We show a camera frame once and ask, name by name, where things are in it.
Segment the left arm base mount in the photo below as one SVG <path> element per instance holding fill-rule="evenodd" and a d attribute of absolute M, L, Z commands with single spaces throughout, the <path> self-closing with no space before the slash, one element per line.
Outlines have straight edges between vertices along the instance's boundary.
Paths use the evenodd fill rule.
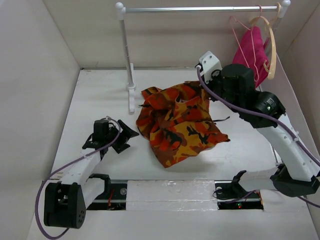
<path fill-rule="evenodd" d="M 108 192 L 99 195 L 87 210 L 124 211 L 126 210 L 127 192 L 127 180 L 111 180 Z"/>

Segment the orange camouflage trousers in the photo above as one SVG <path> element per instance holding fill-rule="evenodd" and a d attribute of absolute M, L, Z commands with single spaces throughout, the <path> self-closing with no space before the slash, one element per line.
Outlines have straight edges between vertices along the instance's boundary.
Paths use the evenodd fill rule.
<path fill-rule="evenodd" d="M 210 115 L 210 97 L 199 81 L 166 89 L 153 86 L 141 95 L 144 103 L 136 126 L 164 168 L 229 142 Z"/>

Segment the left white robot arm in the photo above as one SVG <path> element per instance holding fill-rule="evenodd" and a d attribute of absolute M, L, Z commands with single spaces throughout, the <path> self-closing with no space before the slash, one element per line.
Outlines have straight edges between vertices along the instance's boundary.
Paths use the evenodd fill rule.
<path fill-rule="evenodd" d="M 107 174 L 95 173 L 109 148 L 117 154 L 130 147 L 128 141 L 138 132 L 122 120 L 102 118 L 93 123 L 93 132 L 82 146 L 81 159 L 58 182 L 45 188 L 43 222 L 47 227 L 79 229 L 87 208 L 98 197 L 113 196 L 111 179 Z"/>

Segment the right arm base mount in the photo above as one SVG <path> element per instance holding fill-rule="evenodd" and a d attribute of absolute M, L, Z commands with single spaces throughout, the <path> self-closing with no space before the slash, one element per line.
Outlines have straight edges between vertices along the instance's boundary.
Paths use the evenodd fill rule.
<path fill-rule="evenodd" d="M 227 184 L 217 185 L 212 193 L 217 200 L 218 210 L 263 210 L 262 196 L 259 191 L 232 191 Z"/>

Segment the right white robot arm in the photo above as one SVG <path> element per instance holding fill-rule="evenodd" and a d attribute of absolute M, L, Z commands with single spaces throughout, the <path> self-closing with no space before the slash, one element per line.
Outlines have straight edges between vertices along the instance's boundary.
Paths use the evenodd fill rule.
<path fill-rule="evenodd" d="M 240 171 L 229 189 L 237 197 L 255 190 L 277 190 L 288 197 L 313 195 L 320 187 L 320 162 L 294 130 L 279 98 L 255 88 L 254 72 L 242 64 L 229 64 L 198 74 L 213 101 L 220 101 L 249 123 L 280 156 L 278 166 L 256 172 Z"/>

